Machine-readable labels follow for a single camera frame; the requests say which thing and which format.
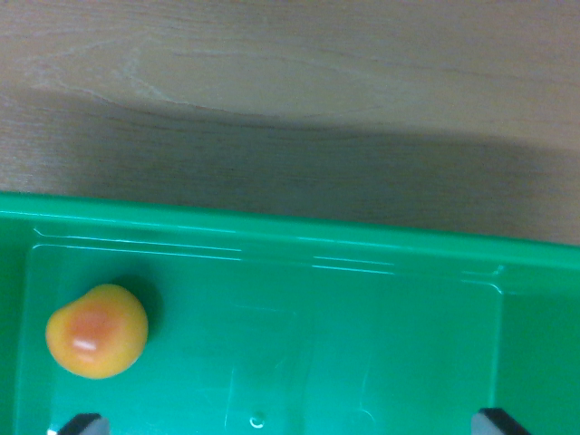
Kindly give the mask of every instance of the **yellow-orange sphere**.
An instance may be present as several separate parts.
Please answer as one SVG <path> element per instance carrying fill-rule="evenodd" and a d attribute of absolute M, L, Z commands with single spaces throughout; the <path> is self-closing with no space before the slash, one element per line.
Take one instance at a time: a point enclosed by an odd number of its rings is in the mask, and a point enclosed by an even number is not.
<path fill-rule="evenodd" d="M 148 329 L 139 300 L 119 285 L 105 284 L 56 311 L 46 325 L 46 343 L 69 372 L 102 379 L 137 361 Z"/>

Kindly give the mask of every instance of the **wooden table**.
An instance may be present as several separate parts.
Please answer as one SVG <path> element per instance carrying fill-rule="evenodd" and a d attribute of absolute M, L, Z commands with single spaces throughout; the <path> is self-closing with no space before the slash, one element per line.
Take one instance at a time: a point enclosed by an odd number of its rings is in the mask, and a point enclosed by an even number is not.
<path fill-rule="evenodd" d="M 0 168 L 6 190 L 578 243 L 580 5 L 5 2 Z"/>

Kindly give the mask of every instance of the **green plastic tray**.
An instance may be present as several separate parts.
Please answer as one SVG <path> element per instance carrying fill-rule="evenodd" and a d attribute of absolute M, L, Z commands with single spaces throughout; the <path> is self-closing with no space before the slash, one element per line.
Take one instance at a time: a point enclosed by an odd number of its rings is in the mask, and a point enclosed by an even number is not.
<path fill-rule="evenodd" d="M 580 250 L 388 227 L 0 195 L 0 428 L 469 434 L 504 408 L 579 433 Z M 150 317 L 126 372 L 68 373 L 50 314 L 102 283 Z"/>

